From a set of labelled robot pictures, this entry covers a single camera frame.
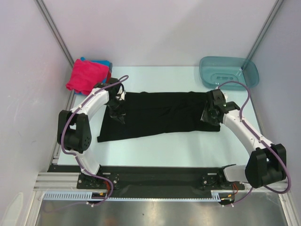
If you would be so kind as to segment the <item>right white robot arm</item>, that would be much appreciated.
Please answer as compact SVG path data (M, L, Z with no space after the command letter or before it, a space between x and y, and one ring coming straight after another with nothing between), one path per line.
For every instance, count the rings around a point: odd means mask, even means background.
M206 104L201 120L211 125L223 124L237 137L249 154L246 165L230 165L218 175L217 184L228 189L235 181L247 182L253 188L267 187L287 178L286 149L274 144L256 129L242 115L242 108L235 102L227 102L220 89L206 93Z

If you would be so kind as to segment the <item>red folded t shirt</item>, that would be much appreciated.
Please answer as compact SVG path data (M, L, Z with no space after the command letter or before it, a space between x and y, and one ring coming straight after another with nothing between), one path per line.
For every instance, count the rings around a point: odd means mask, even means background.
M109 71L108 71L108 74L107 74L107 77L106 77L106 83L108 83L110 81L110 78L111 78L111 72L112 72L112 69L109 68Z

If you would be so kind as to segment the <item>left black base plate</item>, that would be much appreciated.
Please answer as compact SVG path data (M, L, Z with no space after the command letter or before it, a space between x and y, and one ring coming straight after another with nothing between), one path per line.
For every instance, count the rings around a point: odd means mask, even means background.
M107 178L113 183L113 187L115 187L119 182L119 174L113 173L101 173L99 176ZM78 181L77 181L77 189L106 189L109 186L109 182L95 178L83 173L79 174Z

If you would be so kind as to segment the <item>right aluminium corner post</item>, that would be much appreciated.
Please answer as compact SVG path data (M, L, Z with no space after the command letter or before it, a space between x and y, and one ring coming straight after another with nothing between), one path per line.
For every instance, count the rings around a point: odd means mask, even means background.
M285 0L276 0L271 11L268 14L259 34L257 35L254 44L252 45L248 55L246 56L247 61L251 61L254 57L256 51L258 50L260 44L262 43L263 39L265 38L269 28L271 27L272 23L274 22L276 16L281 10L281 7L285 3Z

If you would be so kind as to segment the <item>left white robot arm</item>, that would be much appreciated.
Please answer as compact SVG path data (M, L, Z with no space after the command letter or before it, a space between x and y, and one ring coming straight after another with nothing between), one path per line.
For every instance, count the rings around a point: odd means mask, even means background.
M58 116L57 142L62 152L75 158L80 171L88 175L87 182L93 188L103 185L104 177L99 174L100 164L94 158L90 145L92 133L90 120L102 107L109 109L109 117L125 124L125 95L123 85L129 78L110 78L107 83L98 83L85 99L71 110L62 110Z

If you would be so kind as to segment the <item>aluminium corner post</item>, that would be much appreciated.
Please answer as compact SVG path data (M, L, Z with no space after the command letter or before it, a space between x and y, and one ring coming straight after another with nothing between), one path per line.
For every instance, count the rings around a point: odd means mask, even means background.
M276 16L281 10L281 7L285 3L285 0L276 0L271 11L268 14L259 34L257 35L254 44L252 45L248 55L246 56L247 61L251 61L254 57L256 51L258 50L260 44L262 43L263 39L265 38L269 28L271 27L272 23L274 22Z
M35 4L37 5L40 13L42 14L47 26L49 27L51 33L53 34L59 48L63 52L67 62L71 67L74 65L74 60L68 50L67 45L65 44L65 41L63 40L63 37L61 33L59 32L54 19L52 18L45 2L43 0L34 0Z

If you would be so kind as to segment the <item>black t shirt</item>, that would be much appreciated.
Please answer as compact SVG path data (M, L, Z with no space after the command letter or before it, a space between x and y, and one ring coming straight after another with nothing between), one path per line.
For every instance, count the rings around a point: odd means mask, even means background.
M219 125L201 120L206 105L202 92L134 93L125 96L124 123L106 109L97 137L99 143L175 132L219 132Z

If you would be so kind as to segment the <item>teal plastic bin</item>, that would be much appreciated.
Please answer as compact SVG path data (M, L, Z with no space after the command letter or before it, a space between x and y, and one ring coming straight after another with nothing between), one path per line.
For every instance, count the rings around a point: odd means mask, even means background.
M199 74L203 85L209 89L222 85L226 90L244 90L238 82L248 88L259 83L256 65L245 58L206 56L199 62Z

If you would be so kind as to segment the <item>left aluminium corner post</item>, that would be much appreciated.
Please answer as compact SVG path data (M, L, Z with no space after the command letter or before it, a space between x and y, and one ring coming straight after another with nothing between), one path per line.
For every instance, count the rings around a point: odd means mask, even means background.
M63 40L63 37L61 33L59 32L54 19L52 18L45 2L43 0L34 0L35 4L37 5L40 13L42 14L47 26L49 27L51 33L53 34L59 48L63 52L67 62L71 67L74 65L74 60L68 50L67 45L65 44L65 41Z

